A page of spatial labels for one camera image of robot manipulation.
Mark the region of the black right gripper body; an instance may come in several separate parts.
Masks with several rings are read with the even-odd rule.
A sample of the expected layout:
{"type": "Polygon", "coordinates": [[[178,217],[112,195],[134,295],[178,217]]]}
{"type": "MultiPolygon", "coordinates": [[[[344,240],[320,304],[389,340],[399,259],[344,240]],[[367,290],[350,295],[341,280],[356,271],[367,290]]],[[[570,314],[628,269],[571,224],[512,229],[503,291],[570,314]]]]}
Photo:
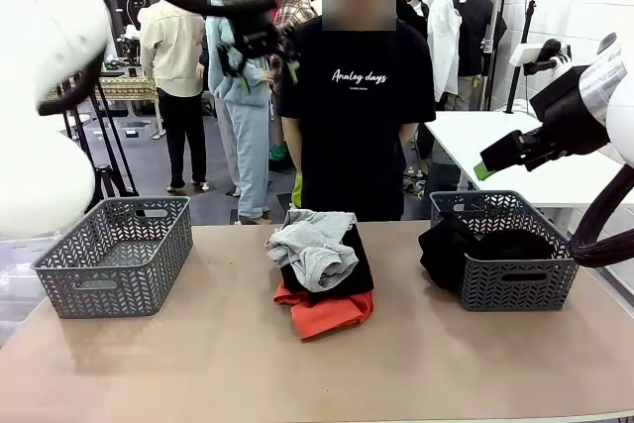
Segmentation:
{"type": "Polygon", "coordinates": [[[514,165],[533,170],[545,162],[538,130],[512,131],[484,149],[480,157],[488,170],[505,170],[514,165]]]}

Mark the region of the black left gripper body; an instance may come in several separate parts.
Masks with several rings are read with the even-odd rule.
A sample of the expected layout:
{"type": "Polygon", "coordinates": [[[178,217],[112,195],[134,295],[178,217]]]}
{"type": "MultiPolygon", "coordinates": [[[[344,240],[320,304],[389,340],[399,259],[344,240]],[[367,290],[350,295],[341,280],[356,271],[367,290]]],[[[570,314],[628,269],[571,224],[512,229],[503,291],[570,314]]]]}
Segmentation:
{"type": "Polygon", "coordinates": [[[292,28],[276,27],[275,7],[238,6],[232,15],[234,47],[245,58],[276,55],[292,61],[292,28]]]}

